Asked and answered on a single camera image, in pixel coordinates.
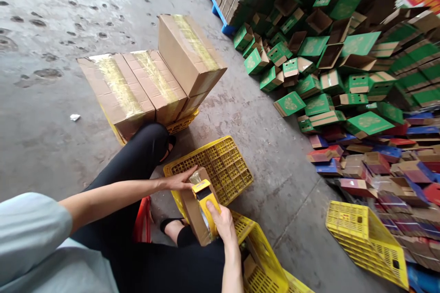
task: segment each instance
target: yellow tape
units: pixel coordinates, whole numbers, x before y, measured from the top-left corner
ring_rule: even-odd
[[[132,55],[139,63],[139,65],[143,68],[144,72],[151,79],[152,83],[159,90],[159,93],[165,98],[166,102],[169,104],[166,108],[165,114],[165,120],[168,121],[173,116],[179,104],[177,102],[177,95],[167,83],[166,79],[160,74],[156,64],[151,59],[151,56],[147,51],[132,52]]]
[[[92,56],[90,59],[99,66],[99,69],[104,74],[104,80],[124,111],[125,118],[137,119],[141,116],[143,114],[142,108],[134,97],[113,56],[105,54]]]
[[[200,42],[200,39],[197,37],[196,33],[193,31],[191,26],[185,20],[183,15],[173,15],[173,19],[176,22],[177,26],[185,36],[185,39],[190,43],[194,52],[202,60],[203,64],[208,68],[209,71],[216,71],[220,67],[217,62],[213,59],[211,54],[207,51],[205,46]]]

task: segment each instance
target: concrete floor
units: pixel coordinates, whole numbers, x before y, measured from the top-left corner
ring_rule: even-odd
[[[158,14],[190,14],[229,69],[172,158],[232,135],[255,182],[231,209],[261,225],[283,267],[316,292],[399,292],[356,267],[325,229],[338,196],[306,160],[296,118],[281,118],[247,76],[210,0],[0,1],[0,201],[26,191],[59,200],[87,186],[120,146],[75,58],[154,49]],[[177,215],[168,192],[154,195],[153,209]],[[157,231],[154,240],[167,242]]]

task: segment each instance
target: blue pallet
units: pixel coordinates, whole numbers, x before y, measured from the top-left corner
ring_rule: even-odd
[[[211,1],[212,1],[212,13],[220,17],[221,21],[223,22],[223,27],[221,28],[222,33],[226,35],[232,35],[237,30],[237,28],[228,25],[226,23],[226,19],[223,17],[223,14],[221,13],[217,2],[215,0],[211,0]]]

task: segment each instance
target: black pants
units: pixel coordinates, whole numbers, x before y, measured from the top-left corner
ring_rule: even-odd
[[[166,154],[169,133],[157,123],[144,125],[86,189],[114,182],[149,179]],[[225,254],[218,239],[201,247],[190,227],[179,233],[178,247],[134,243],[140,201],[80,228],[72,238],[101,251],[110,261],[120,293],[221,292]]]

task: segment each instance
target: stack of boxes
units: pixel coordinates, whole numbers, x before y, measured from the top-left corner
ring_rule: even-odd
[[[109,122],[128,141],[148,121],[184,120],[226,71],[190,16],[160,15],[158,50],[77,59]]]

